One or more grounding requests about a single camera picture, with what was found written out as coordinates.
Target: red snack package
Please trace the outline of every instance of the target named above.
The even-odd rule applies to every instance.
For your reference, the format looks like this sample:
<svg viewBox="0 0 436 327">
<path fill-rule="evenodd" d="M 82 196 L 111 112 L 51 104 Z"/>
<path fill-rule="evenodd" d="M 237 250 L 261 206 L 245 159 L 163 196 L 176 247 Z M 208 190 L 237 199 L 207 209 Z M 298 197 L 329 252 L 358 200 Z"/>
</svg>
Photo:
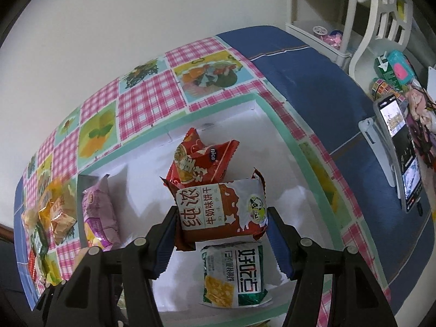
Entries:
<svg viewBox="0 0 436 327">
<path fill-rule="evenodd" d="M 28 269 L 30 273 L 30 277 L 33 281 L 36 281 L 36 269 L 35 269 L 35 253 L 33 252 L 33 249 L 30 249 L 29 252 L 29 262 L 28 262 Z"/>
<path fill-rule="evenodd" d="M 180 189 L 218 183 L 224 177 L 238 145 L 239 141 L 231 140 L 205 147 L 197 131 L 191 128 L 174 153 L 174 162 L 166 179 Z"/>
<path fill-rule="evenodd" d="M 251 179 L 177 189 L 169 183 L 180 213 L 175 246 L 195 250 L 195 242 L 242 235 L 259 239 L 268 215 L 262 175 Z"/>
<path fill-rule="evenodd" d="M 174 153 L 174 161 L 169 168 L 168 174 L 166 175 L 166 180 L 173 183 L 178 188 L 183 188 L 183 186 L 180 184 L 180 177 L 179 173 L 177 172 L 177 166 L 175 164 L 175 161 L 179 162 L 186 155 L 195 153 L 198 150 L 203 149 L 204 147 L 205 146 L 201 142 L 197 130 L 195 128 L 189 129 L 182 143 L 178 145 Z"/>
</svg>

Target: pink checkered pattern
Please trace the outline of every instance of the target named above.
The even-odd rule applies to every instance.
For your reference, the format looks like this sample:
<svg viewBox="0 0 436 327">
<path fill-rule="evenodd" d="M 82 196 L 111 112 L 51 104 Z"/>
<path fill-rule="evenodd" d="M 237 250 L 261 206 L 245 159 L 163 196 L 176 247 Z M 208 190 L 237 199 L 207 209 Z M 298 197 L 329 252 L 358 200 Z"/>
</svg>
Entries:
<svg viewBox="0 0 436 327">
<path fill-rule="evenodd" d="M 27 183 L 27 166 L 25 168 L 25 171 L 23 172 L 23 188 L 26 186 Z"/>
<path fill-rule="evenodd" d="M 56 130 L 49 135 L 48 138 L 43 142 L 38 151 L 38 166 L 44 162 L 48 155 L 53 151 L 53 144 L 55 142 Z"/>
<path fill-rule="evenodd" d="M 38 292 L 38 297 L 41 296 L 45 290 L 45 286 L 39 281 L 39 279 L 36 279 L 35 281 L 35 288 L 36 291 Z"/>
<path fill-rule="evenodd" d="M 294 118 L 292 118 L 291 114 L 289 114 L 283 106 L 283 103 L 275 98 L 268 89 L 264 88 L 264 90 L 259 92 L 259 95 L 269 103 L 272 109 L 274 109 L 296 140 L 301 140 L 306 136 L 306 132 L 298 125 Z"/>
<path fill-rule="evenodd" d="M 26 207 L 31 208 L 36 203 L 36 195 L 37 195 L 37 180 L 36 180 L 36 171 L 26 183 Z"/>
<path fill-rule="evenodd" d="M 345 233 L 342 234 L 342 240 L 344 241 L 345 246 L 353 245 L 357 247 L 366 264 L 368 264 L 368 267 L 378 279 L 379 277 L 377 276 L 376 268 L 374 266 L 375 258 L 371 255 L 360 226 L 357 223 L 352 224 Z"/>
<path fill-rule="evenodd" d="M 343 177 L 341 171 L 337 168 L 336 164 L 334 163 L 333 159 L 331 158 L 330 154 L 325 149 L 322 142 L 319 140 L 319 138 L 312 134 L 310 137 L 311 142 L 317 147 L 317 149 L 320 151 L 321 156 L 323 157 L 324 162 L 330 167 L 334 179 L 339 182 L 339 185 L 342 188 L 342 191 L 345 193 L 345 196 L 350 201 L 352 208 L 353 208 L 353 214 L 357 218 L 362 217 L 362 211 L 360 210 L 359 204 L 357 203 L 356 197 L 354 196 L 351 188 L 348 186 L 347 181 Z"/>
<path fill-rule="evenodd" d="M 29 234 L 27 232 L 27 230 L 24 230 L 25 232 L 25 237 L 26 237 L 26 258 L 29 260 L 29 253 L 30 253 L 30 239 L 29 239 Z"/>
<path fill-rule="evenodd" d="M 318 314 L 317 327 L 327 327 L 330 315 L 331 290 L 324 293 L 321 297 L 320 312 Z"/>
<path fill-rule="evenodd" d="M 53 151 L 53 178 L 70 178 L 77 173 L 79 129 L 73 131 Z"/>
<path fill-rule="evenodd" d="M 165 56 L 169 62 L 169 65 L 171 67 L 175 67 L 177 65 L 199 59 L 203 56 L 213 54 L 221 50 L 225 50 L 224 45 L 222 45 L 215 38 L 209 37 L 173 49 L 167 52 Z"/>
<path fill-rule="evenodd" d="M 383 290 L 383 294 L 386 297 L 387 302 L 391 302 L 391 289 L 389 288 L 389 286 Z"/>
<path fill-rule="evenodd" d="M 80 110 L 80 124 L 101 111 L 111 101 L 118 97 L 118 79 L 110 82 L 102 89 L 94 93 L 83 104 Z"/>
<path fill-rule="evenodd" d="M 226 88 L 221 92 L 214 93 L 212 96 L 207 97 L 199 102 L 193 103 L 189 106 L 191 112 L 198 111 L 200 108 L 210 106 L 212 104 L 230 99 L 236 96 L 245 95 L 252 90 L 258 89 L 259 91 L 267 91 L 264 84 L 259 80 L 254 80 L 246 84 L 238 85 L 233 88 Z"/>
<path fill-rule="evenodd" d="M 238 50 L 234 48 L 229 48 L 228 51 L 230 51 L 234 56 L 236 56 L 236 58 L 239 61 L 247 65 L 248 69 L 250 69 L 256 77 L 258 78 L 264 77 L 263 74 L 259 71 L 259 69 L 250 60 L 248 60 L 245 56 L 243 56 Z"/>
<path fill-rule="evenodd" d="M 172 71 L 167 70 L 123 93 L 118 107 L 120 138 L 126 140 L 144 127 L 185 108 L 186 102 Z"/>
<path fill-rule="evenodd" d="M 60 274 L 63 279 L 69 280 L 71 278 L 73 274 L 74 258 L 80 248 L 80 240 L 78 238 L 56 247 Z"/>
<path fill-rule="evenodd" d="M 49 250 L 55 249 L 55 237 L 53 236 L 53 230 L 51 226 L 49 226 L 49 229 L 45 231 L 45 237 L 47 237 L 47 242 L 49 243 Z"/>
</svg>

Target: phone stand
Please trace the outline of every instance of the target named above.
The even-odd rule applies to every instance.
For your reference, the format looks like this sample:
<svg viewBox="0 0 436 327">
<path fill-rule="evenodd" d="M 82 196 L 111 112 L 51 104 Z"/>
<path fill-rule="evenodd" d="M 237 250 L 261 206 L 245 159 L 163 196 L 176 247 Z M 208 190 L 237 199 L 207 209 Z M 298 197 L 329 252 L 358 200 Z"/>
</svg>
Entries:
<svg viewBox="0 0 436 327">
<path fill-rule="evenodd" d="M 378 122 L 373 118 L 366 118 L 359 122 L 359 129 L 377 157 L 389 185 L 398 187 L 392 157 Z"/>
</svg>

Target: biscuit package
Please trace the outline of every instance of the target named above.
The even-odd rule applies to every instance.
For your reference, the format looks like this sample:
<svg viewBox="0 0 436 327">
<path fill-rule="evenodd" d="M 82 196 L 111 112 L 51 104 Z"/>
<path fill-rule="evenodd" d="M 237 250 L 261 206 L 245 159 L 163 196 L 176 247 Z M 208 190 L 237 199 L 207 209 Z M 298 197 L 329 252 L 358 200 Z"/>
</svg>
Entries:
<svg viewBox="0 0 436 327">
<path fill-rule="evenodd" d="M 264 180 L 259 171 L 252 178 L 177 189 L 173 193 L 180 219 L 175 246 L 195 250 L 195 242 L 243 235 L 259 239 L 268 224 Z"/>
<path fill-rule="evenodd" d="M 83 193 L 82 209 L 84 231 L 88 246 L 99 246 L 110 251 L 119 244 L 118 226 L 109 197 L 108 177 L 105 175 L 97 184 Z"/>
<path fill-rule="evenodd" d="M 238 145 L 239 141 L 231 140 L 220 145 L 205 146 L 197 130 L 191 128 L 174 153 L 166 180 L 180 189 L 219 183 Z"/>
<path fill-rule="evenodd" d="M 58 246 L 77 221 L 76 201 L 68 190 L 56 199 L 50 208 L 50 216 L 54 242 Z"/>
<path fill-rule="evenodd" d="M 270 300 L 263 281 L 263 248 L 260 243 L 233 242 L 206 246 L 202 304 L 254 307 Z"/>
</svg>

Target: green trim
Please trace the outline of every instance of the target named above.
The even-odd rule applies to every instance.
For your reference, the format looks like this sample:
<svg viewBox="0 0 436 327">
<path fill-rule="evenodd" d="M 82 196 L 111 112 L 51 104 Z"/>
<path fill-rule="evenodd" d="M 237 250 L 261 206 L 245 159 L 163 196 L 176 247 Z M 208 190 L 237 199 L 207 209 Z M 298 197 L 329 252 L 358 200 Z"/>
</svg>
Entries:
<svg viewBox="0 0 436 327">
<path fill-rule="evenodd" d="M 204 118 L 206 116 L 210 116 L 211 114 L 223 111 L 227 108 L 237 106 L 239 104 L 248 102 L 248 101 L 256 101 L 256 103 L 260 106 L 260 108 L 267 114 L 270 121 L 274 124 L 275 128 L 277 129 L 278 133 L 284 140 L 285 144 L 287 145 L 288 149 L 291 151 L 292 155 L 294 156 L 295 160 L 297 161 L 301 172 L 303 173 L 308 185 L 309 189 L 312 191 L 313 196 L 315 197 L 315 200 L 317 201 L 318 207 L 321 212 L 321 216 L 326 223 L 327 229 L 331 235 L 331 240 L 333 243 L 333 247 L 335 249 L 342 250 L 344 247 L 344 244 L 342 242 L 341 234 L 339 232 L 339 228 L 336 224 L 336 219 L 334 217 L 334 213 L 332 211 L 332 208 L 327 200 L 327 197 L 324 194 L 324 191 L 322 190 L 322 187 L 315 176 L 315 173 L 313 172 L 308 160 L 303 155 L 303 152 L 298 146 L 298 143 L 293 138 L 292 134 L 289 132 L 287 127 L 284 125 L 284 123 L 281 121 L 277 113 L 274 111 L 274 109 L 258 94 L 256 93 L 248 93 L 247 95 L 241 95 L 238 97 L 234 97 L 228 100 L 225 100 L 223 102 L 219 102 L 216 104 L 213 104 L 211 106 L 208 106 L 206 108 L 202 108 L 196 112 L 189 113 L 184 117 L 178 118 L 172 122 L 168 122 L 167 124 L 157 125 L 156 127 L 153 127 L 149 130 L 147 130 L 142 135 L 138 136 L 137 138 L 133 139 L 132 141 L 124 144 L 120 149 L 117 149 L 116 151 L 108 154 L 106 157 L 98 160 L 94 164 L 92 164 L 90 167 L 84 169 L 80 174 L 90 174 L 92 171 L 100 168 L 101 166 L 109 163 L 110 161 L 113 161 L 114 159 L 128 153 L 129 151 L 132 151 L 136 147 L 158 137 L 161 135 L 164 135 L 168 133 L 171 130 L 174 130 L 180 126 L 192 123 L 198 119 Z M 329 287 L 328 281 L 324 284 L 324 287 L 327 289 Z M 286 313 L 289 308 L 290 301 L 285 302 L 284 304 L 275 307 L 273 309 L 270 309 L 268 311 L 262 311 L 259 313 L 256 313 L 254 315 L 243 317 L 237 320 L 233 321 L 225 321 L 221 323 L 216 324 L 206 324 L 198 327 L 242 327 L 247 326 L 250 324 L 258 323 L 259 321 L 268 320 L 273 317 L 277 317 L 279 315 L 282 315 L 283 313 Z"/>
<path fill-rule="evenodd" d="M 344 248 L 344 243 L 342 241 L 339 227 L 337 226 L 336 218 L 334 216 L 330 203 L 328 202 L 328 199 L 325 196 L 325 193 L 321 187 L 321 184 L 309 164 L 309 161 L 303 155 L 303 152 L 298 146 L 297 141 L 293 138 L 292 134 L 289 132 L 282 120 L 278 117 L 274 109 L 272 109 L 271 106 L 262 97 L 260 97 L 259 95 L 255 96 L 257 104 L 268 115 L 271 122 L 274 124 L 275 128 L 277 129 L 280 136 L 288 146 L 295 160 L 297 161 L 301 172 L 304 175 L 304 178 L 306 178 L 307 184 L 309 185 L 309 188 L 312 191 L 315 200 L 317 201 L 323 220 L 330 233 L 334 249 L 342 250 Z"/>
</svg>

